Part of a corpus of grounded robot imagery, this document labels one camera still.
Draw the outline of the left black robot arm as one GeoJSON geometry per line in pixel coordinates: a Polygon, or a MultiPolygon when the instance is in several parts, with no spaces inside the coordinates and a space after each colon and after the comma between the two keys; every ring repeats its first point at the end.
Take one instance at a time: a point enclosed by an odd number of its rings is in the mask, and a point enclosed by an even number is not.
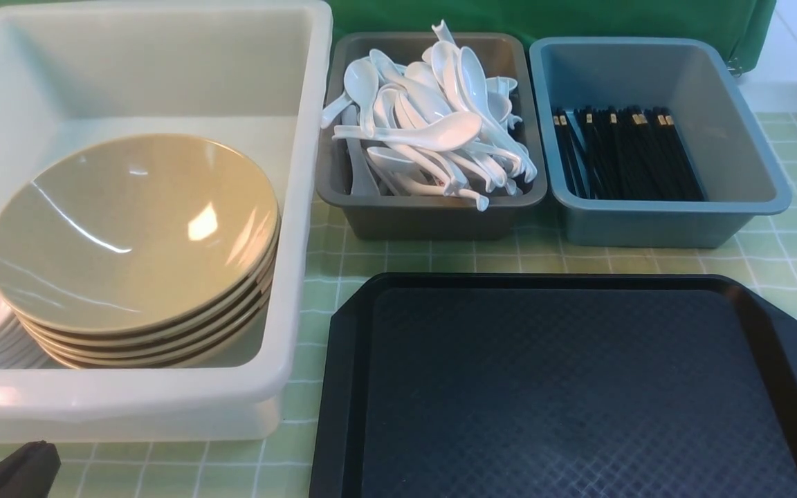
{"type": "Polygon", "coordinates": [[[47,497],[60,467],[55,444],[28,442],[0,461],[0,497],[47,497]]]}

